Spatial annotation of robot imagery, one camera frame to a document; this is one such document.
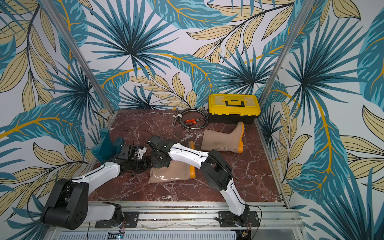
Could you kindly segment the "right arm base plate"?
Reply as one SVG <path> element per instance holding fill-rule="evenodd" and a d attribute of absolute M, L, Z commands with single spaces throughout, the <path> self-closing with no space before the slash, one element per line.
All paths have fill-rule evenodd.
<path fill-rule="evenodd" d="M 216 217 L 221 228 L 255 228 L 260 226 L 260 218 L 256 211 L 247 212 L 240 217 L 229 211 L 220 211 Z"/>

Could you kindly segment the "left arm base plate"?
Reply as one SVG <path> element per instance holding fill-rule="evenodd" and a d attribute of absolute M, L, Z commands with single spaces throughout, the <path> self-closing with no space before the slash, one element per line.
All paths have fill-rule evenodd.
<path fill-rule="evenodd" d="M 121 212 L 114 215 L 111 220 L 96 222 L 96 229 L 134 229 L 137 227 L 139 212 Z"/>

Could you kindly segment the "teal rubber boot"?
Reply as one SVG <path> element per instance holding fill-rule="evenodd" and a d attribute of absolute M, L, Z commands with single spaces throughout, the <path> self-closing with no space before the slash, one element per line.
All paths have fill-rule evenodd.
<path fill-rule="evenodd" d="M 101 164 L 104 164 L 121 152 L 125 140 L 117 138 L 112 142 L 110 131 L 107 128 L 100 129 L 100 136 L 100 141 L 91 148 L 91 153 Z"/>

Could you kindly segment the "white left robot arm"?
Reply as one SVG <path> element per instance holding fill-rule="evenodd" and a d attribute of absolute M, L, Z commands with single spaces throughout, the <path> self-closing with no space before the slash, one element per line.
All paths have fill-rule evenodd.
<path fill-rule="evenodd" d="M 60 179 L 53 187 L 42 211 L 41 222 L 55 227 L 75 230 L 83 223 L 104 221 L 112 228 L 121 228 L 126 220 L 121 205 L 89 203 L 89 195 L 106 182 L 132 172 L 142 173 L 151 168 L 148 156 L 122 156 L 104 163 L 97 169 L 74 179 Z"/>

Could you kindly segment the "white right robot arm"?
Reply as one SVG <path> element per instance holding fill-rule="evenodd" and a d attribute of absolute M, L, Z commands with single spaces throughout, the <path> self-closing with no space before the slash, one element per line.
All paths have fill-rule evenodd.
<path fill-rule="evenodd" d="M 197 151 L 175 141 L 162 140 L 159 136 L 152 136 L 148 145 L 152 149 L 151 160 L 154 166 L 168 166 L 171 161 L 177 161 L 199 169 L 209 186 L 221 193 L 229 211 L 243 221 L 246 219 L 249 206 L 236 189 L 230 165 L 218 151 Z"/>

